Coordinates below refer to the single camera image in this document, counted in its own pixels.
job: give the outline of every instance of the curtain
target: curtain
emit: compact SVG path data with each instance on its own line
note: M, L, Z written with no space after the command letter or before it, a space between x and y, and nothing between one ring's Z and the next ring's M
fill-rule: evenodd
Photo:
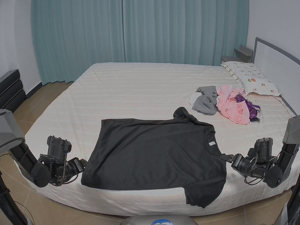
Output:
M123 0L126 62L219 66L246 44L248 0Z
M75 81L98 62L125 62L122 0L32 0L43 84Z

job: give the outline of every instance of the pillowcase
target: pillowcase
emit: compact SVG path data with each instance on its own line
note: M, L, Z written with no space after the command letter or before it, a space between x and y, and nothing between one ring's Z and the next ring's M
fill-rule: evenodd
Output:
M236 80L240 87L245 89L246 95L254 92L260 95L279 96L278 87L266 78L253 63L229 61L221 64Z

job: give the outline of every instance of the black t-shirt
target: black t-shirt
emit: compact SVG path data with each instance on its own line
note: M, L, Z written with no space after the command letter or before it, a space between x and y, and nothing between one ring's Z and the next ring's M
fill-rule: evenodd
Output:
M218 157L214 127L184 107L173 116L102 120L81 183L107 190L183 187L187 204L206 207L226 182L226 162Z

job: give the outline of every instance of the gray cloth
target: gray cloth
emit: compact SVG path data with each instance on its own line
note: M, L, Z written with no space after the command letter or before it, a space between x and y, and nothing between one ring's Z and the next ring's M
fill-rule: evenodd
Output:
M217 112L217 91L216 86L199 87L196 92L201 92L192 107L205 115L214 115Z

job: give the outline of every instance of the pink cloth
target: pink cloth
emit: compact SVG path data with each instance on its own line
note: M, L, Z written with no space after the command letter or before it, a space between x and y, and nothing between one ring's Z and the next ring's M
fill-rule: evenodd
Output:
M237 124L248 124L249 109L245 101L237 103L235 97L240 93L245 96L242 88L232 88L232 86L220 86L216 88L219 97L217 97L217 108L221 114L230 121Z

